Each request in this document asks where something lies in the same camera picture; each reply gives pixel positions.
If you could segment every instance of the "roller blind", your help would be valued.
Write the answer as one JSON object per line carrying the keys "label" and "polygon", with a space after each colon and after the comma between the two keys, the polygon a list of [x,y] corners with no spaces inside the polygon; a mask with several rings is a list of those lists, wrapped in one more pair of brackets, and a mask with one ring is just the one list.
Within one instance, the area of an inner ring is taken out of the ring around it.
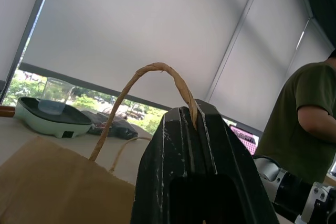
{"label": "roller blind", "polygon": [[9,69],[35,0],[0,0],[0,89]]}
{"label": "roller blind", "polygon": [[[204,99],[246,3],[46,0],[21,68],[121,91],[138,68],[162,61]],[[183,104],[165,73],[148,73],[130,94],[171,107]]]}
{"label": "roller blind", "polygon": [[302,0],[254,0],[210,103],[263,131],[307,20]]}
{"label": "roller blind", "polygon": [[309,21],[286,79],[303,65],[326,60],[331,51],[332,48],[321,36],[314,22]]}

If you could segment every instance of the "table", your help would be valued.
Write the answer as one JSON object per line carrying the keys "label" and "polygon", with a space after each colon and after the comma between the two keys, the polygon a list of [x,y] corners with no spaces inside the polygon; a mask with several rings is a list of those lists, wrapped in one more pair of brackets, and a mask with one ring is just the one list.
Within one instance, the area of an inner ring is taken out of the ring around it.
{"label": "table", "polygon": [[[151,134],[140,127],[133,125],[140,137],[152,137]],[[0,118],[0,165],[3,164],[27,141],[35,138],[39,134],[30,129],[24,122],[13,118]],[[89,158],[99,136],[85,134],[75,138],[56,138],[53,136],[42,135],[43,138],[73,150],[80,155]],[[106,169],[109,169],[114,158],[125,140],[108,137],[101,149],[96,162]],[[114,174],[135,185],[136,175],[140,158],[148,145],[148,140],[137,140],[131,142],[124,149]],[[278,216],[280,224],[291,224],[282,216]]]}

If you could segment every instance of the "glass beaker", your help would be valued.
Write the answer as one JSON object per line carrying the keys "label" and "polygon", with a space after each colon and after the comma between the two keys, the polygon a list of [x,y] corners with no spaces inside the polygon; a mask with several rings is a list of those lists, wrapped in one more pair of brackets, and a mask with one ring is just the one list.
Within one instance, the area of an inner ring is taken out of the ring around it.
{"label": "glass beaker", "polygon": [[62,80],[48,77],[38,109],[52,115],[61,115],[75,86]]}

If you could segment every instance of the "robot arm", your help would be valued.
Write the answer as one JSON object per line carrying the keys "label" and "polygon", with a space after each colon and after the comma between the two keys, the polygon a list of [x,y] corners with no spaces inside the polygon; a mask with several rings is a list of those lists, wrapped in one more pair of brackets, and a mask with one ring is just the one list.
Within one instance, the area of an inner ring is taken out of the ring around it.
{"label": "robot arm", "polygon": [[296,223],[336,223],[336,188],[307,184],[268,157],[254,157],[269,200],[298,216]]}

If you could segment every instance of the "twisted paper handle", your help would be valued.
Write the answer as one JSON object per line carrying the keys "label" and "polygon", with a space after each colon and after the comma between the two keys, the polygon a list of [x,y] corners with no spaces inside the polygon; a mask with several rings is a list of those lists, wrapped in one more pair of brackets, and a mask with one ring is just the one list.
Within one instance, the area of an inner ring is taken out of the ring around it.
{"label": "twisted paper handle", "polygon": [[188,89],[187,84],[182,79],[182,77],[173,68],[171,68],[167,64],[162,63],[162,62],[152,63],[143,68],[140,68],[137,72],[135,72],[135,75],[133,76],[133,78],[127,83],[125,88],[121,91],[119,97],[117,98],[112,108],[111,114],[109,116],[109,119],[107,120],[105,128],[100,135],[99,141],[97,142],[95,149],[91,153],[89,160],[91,161],[96,160],[101,148],[103,147],[103,144],[109,132],[109,128],[112,124],[115,113],[117,112],[117,109],[119,105],[121,104],[122,100],[124,99],[124,97],[128,94],[128,92],[130,91],[131,87],[135,84],[135,82],[149,71],[166,71],[168,74],[170,74],[174,78],[175,85],[177,89],[179,90],[181,97],[183,98],[183,100],[186,102],[186,104],[189,107],[191,119],[196,129],[197,106],[196,106],[195,99],[193,98],[193,95]]}
{"label": "twisted paper handle", "polygon": [[117,163],[118,163],[118,161],[119,161],[119,157],[120,157],[122,151],[125,149],[126,145],[128,145],[128,143],[133,142],[133,141],[138,140],[138,139],[145,139],[145,140],[148,140],[148,141],[152,140],[152,139],[149,138],[149,137],[138,137],[138,136],[137,136],[137,137],[134,137],[134,138],[131,138],[131,139],[129,139],[129,140],[127,140],[127,141],[120,147],[120,149],[119,149],[119,151],[118,151],[118,153],[117,153],[117,156],[115,157],[114,162],[113,162],[113,164],[112,164],[111,169],[109,170],[109,172],[111,172],[111,173],[114,172],[114,170],[115,170],[115,168],[116,168],[116,166],[117,166]]}

